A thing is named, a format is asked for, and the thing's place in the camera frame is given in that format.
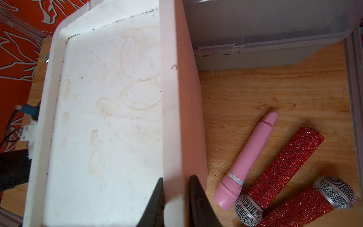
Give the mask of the red glitter microphone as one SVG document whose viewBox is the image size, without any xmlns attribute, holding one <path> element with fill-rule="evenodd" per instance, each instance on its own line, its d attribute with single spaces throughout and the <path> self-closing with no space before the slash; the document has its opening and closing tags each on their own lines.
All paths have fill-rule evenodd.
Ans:
<svg viewBox="0 0 363 227">
<path fill-rule="evenodd" d="M 235 202 L 239 220 L 248 227 L 259 225 L 264 210 L 324 140 L 325 137 L 318 131 L 300 128 L 248 192 Z"/>
<path fill-rule="evenodd" d="M 349 209 L 357 201 L 353 188 L 334 176 L 322 176 L 313 187 L 268 212 L 259 227 L 303 227 L 334 209 Z"/>
</svg>

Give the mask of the white drawer cabinet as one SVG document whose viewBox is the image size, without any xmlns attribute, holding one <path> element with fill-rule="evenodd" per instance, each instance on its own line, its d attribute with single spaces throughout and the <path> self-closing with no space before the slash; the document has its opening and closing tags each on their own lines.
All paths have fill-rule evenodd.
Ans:
<svg viewBox="0 0 363 227">
<path fill-rule="evenodd" d="M 164 184 L 165 227 L 207 186 L 201 87 L 182 1 L 89 1 L 51 44 L 23 225 L 135 227 Z"/>
</svg>

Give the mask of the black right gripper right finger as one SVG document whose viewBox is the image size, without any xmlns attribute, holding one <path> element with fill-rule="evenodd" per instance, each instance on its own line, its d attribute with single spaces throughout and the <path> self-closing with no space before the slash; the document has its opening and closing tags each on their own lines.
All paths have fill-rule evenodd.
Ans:
<svg viewBox="0 0 363 227">
<path fill-rule="evenodd" d="M 221 227 L 196 175 L 189 178 L 190 227 Z"/>
</svg>

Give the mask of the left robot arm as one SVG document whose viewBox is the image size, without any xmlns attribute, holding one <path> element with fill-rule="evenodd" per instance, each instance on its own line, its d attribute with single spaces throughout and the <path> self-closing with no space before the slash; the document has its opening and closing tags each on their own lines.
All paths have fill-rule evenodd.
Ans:
<svg viewBox="0 0 363 227">
<path fill-rule="evenodd" d="M 28 149 L 1 153 L 1 192 L 28 183 L 31 160 Z"/>
</svg>

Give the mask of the pink microphone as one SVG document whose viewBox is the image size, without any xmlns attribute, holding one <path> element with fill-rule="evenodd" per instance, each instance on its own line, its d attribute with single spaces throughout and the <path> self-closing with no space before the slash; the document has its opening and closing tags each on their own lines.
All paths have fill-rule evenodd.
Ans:
<svg viewBox="0 0 363 227">
<path fill-rule="evenodd" d="M 277 112 L 267 113 L 256 125 L 230 170 L 220 181 L 214 199 L 227 211 L 239 198 L 244 182 L 269 139 L 278 118 Z"/>
</svg>

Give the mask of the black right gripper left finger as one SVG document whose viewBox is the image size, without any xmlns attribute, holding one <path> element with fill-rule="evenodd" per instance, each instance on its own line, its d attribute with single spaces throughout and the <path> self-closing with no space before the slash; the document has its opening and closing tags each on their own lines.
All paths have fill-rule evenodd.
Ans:
<svg viewBox="0 0 363 227">
<path fill-rule="evenodd" d="M 164 227 L 164 208 L 164 184 L 159 178 L 137 227 Z"/>
</svg>

